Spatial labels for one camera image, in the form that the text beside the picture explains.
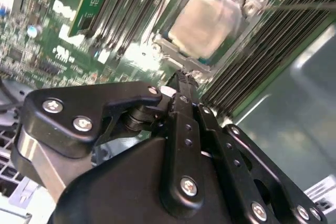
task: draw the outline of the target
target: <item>green circuit board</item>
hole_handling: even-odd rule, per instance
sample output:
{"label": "green circuit board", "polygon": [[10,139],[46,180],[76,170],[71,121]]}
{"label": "green circuit board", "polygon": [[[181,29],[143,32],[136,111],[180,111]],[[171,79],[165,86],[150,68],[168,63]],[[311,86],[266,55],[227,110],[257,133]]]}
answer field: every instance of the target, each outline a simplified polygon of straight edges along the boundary
{"label": "green circuit board", "polygon": [[[23,11],[0,18],[0,71],[33,88],[143,80],[164,85],[175,69],[134,41],[118,63],[90,54],[90,40],[77,34],[83,3],[91,0],[24,0]],[[172,0],[167,11],[174,5]],[[99,4],[92,7],[93,13]],[[27,27],[39,24],[38,36]],[[142,30],[148,20],[142,23]]]}

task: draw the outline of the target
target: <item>aluminum part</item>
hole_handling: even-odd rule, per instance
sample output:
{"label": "aluminum part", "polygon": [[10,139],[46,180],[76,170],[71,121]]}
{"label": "aluminum part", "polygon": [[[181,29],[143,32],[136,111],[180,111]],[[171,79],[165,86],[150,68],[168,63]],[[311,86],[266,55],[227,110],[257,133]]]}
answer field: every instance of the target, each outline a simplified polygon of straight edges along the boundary
{"label": "aluminum part", "polygon": [[22,128],[18,150],[30,160],[55,202],[71,181],[92,168],[91,155],[67,158],[28,135]]}

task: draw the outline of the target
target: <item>black bracket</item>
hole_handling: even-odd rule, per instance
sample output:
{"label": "black bracket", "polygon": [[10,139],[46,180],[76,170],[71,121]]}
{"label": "black bracket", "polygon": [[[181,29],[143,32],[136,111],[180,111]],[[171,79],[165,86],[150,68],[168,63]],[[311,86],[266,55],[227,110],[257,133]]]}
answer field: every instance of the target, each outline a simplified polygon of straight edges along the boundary
{"label": "black bracket", "polygon": [[[141,130],[152,132],[150,139],[72,180],[57,205],[56,223],[102,223],[106,219],[101,211],[106,218],[133,223],[133,216],[119,214],[119,208],[130,204],[140,209],[134,211],[137,217],[143,215],[141,209],[147,214],[153,209],[147,217],[165,223],[205,223],[212,219],[209,215],[224,223],[327,222],[240,128],[219,127],[212,111],[199,103],[192,77],[179,71],[168,85],[176,89],[172,98],[144,82],[38,90],[27,96],[19,130],[58,152],[55,155],[83,158],[94,145],[136,136]],[[62,109],[45,110],[48,100]],[[79,116],[89,120],[90,130],[74,127]],[[27,159],[12,158],[24,159],[13,162],[24,173],[38,176],[34,168],[25,168]]]}
{"label": "black bracket", "polygon": [[[22,124],[31,137],[64,156],[80,158],[92,151],[105,132],[101,127],[104,119],[110,119],[108,127],[112,129],[128,108],[156,106],[161,99],[160,91],[144,82],[36,90],[25,99]],[[62,111],[44,110],[43,103],[48,100],[61,103]],[[92,128],[86,132],[76,130],[73,122],[78,117],[88,119]]]}

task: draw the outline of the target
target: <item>motherboard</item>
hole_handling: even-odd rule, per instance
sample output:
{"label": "motherboard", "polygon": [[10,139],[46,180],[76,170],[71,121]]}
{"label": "motherboard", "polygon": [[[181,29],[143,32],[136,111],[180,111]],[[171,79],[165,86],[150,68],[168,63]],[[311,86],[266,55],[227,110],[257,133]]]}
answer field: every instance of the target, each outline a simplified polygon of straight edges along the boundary
{"label": "motherboard", "polygon": [[0,73],[34,89],[147,81],[200,94],[284,0],[19,0],[0,8]]}

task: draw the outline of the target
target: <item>chip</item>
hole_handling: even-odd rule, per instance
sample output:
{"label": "chip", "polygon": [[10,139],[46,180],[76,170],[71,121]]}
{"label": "chip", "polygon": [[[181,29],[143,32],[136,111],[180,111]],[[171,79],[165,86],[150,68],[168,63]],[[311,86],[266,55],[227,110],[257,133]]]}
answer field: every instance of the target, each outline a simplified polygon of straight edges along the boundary
{"label": "chip", "polygon": [[19,51],[16,48],[11,48],[8,54],[9,57],[11,57],[12,59],[16,61],[21,61],[22,55],[23,55],[22,51]]}
{"label": "chip", "polygon": [[93,18],[83,18],[80,22],[80,29],[85,30],[88,29],[92,23]]}

